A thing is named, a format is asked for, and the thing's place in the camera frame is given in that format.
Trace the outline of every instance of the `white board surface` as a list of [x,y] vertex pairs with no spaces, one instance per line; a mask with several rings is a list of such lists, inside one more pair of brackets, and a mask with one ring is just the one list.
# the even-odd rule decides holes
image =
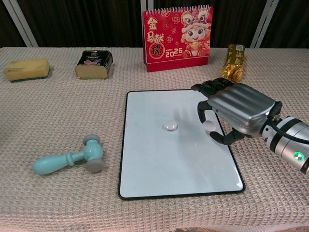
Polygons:
[[[124,200],[242,192],[245,188],[228,146],[200,123],[192,90],[133,91],[126,100],[118,194]],[[206,120],[223,134],[213,111]],[[163,125],[173,120],[178,128]]]

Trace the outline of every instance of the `toy hammer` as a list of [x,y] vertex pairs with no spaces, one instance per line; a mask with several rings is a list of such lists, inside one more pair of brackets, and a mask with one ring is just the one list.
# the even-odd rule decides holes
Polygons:
[[85,148],[81,152],[68,152],[64,155],[54,155],[38,159],[33,164],[33,171],[39,175],[50,174],[66,166],[73,166],[74,162],[85,159],[87,163],[84,168],[97,173],[103,169],[103,148],[100,138],[95,134],[90,134],[83,139]]

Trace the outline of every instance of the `tin can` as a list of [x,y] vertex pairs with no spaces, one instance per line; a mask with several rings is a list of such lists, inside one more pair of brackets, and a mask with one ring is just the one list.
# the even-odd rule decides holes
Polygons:
[[112,54],[106,50],[86,50],[75,67],[80,79],[107,79],[113,63]]

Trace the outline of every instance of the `calendar spiral binding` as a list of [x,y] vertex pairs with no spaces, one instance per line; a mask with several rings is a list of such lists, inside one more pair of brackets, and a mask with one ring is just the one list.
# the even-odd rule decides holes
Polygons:
[[147,10],[145,12],[146,12],[146,15],[156,15],[156,14],[160,14],[161,12],[182,13],[184,11],[199,10],[202,8],[206,8],[208,11],[210,11],[209,5],[198,5],[198,6],[159,8],[159,9]]

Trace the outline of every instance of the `gold foil package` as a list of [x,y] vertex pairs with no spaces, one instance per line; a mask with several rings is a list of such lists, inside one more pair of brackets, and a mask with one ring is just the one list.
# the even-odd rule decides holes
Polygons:
[[230,44],[228,46],[226,61],[222,69],[221,77],[231,82],[239,83],[242,78],[244,55],[244,45]]

